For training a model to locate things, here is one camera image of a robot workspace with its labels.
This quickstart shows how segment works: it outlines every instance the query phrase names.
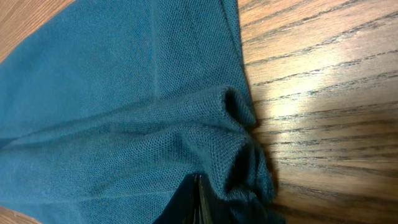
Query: teal fabric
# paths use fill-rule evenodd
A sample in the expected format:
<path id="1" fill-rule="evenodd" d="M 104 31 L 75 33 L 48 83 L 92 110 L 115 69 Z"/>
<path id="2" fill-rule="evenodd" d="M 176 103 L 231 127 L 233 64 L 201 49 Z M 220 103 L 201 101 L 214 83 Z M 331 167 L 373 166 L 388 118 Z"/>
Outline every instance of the teal fabric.
<path id="1" fill-rule="evenodd" d="M 152 223 L 206 173 L 246 223 L 279 222 L 248 131 L 236 3 L 74 2 L 0 64 L 0 205 L 44 223 Z"/>

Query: tabletop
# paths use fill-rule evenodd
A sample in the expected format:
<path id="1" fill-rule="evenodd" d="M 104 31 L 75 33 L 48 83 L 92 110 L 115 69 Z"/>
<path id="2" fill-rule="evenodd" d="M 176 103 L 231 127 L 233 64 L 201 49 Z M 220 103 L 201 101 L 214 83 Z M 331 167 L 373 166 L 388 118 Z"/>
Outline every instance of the tabletop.
<path id="1" fill-rule="evenodd" d="M 1 0 L 0 61 L 71 0 Z M 238 0 L 245 74 L 288 223 L 398 222 L 398 1 Z M 0 208 L 0 223 L 35 223 Z"/>

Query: garment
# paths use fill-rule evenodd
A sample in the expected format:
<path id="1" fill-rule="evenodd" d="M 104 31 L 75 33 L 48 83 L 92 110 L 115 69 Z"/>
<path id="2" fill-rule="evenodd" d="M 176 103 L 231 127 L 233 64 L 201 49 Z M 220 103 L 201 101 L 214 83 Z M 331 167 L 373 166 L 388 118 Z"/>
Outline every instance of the garment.
<path id="1" fill-rule="evenodd" d="M 238 222 L 277 221 L 234 1 L 78 0 L 0 64 L 0 90 L 0 205 L 152 223 L 204 173 Z"/>

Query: wooden surface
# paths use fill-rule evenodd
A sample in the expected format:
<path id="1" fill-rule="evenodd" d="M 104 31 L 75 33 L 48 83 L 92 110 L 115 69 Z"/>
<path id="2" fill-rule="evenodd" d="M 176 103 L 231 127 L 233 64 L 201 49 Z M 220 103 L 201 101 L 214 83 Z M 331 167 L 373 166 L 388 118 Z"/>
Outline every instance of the wooden surface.
<path id="1" fill-rule="evenodd" d="M 0 0 L 0 61 L 68 3 Z M 273 207 L 288 223 L 398 223 L 398 0 L 238 4 Z"/>

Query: blue cloth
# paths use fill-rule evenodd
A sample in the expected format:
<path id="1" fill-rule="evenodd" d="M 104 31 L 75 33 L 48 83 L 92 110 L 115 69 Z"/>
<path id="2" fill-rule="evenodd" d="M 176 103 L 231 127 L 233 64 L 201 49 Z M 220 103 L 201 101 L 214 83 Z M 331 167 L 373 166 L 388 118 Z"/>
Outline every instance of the blue cloth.
<path id="1" fill-rule="evenodd" d="M 274 191 L 236 3 L 74 2 L 0 64 L 0 205 L 44 223 L 152 223 L 206 173 L 237 221 Z"/>

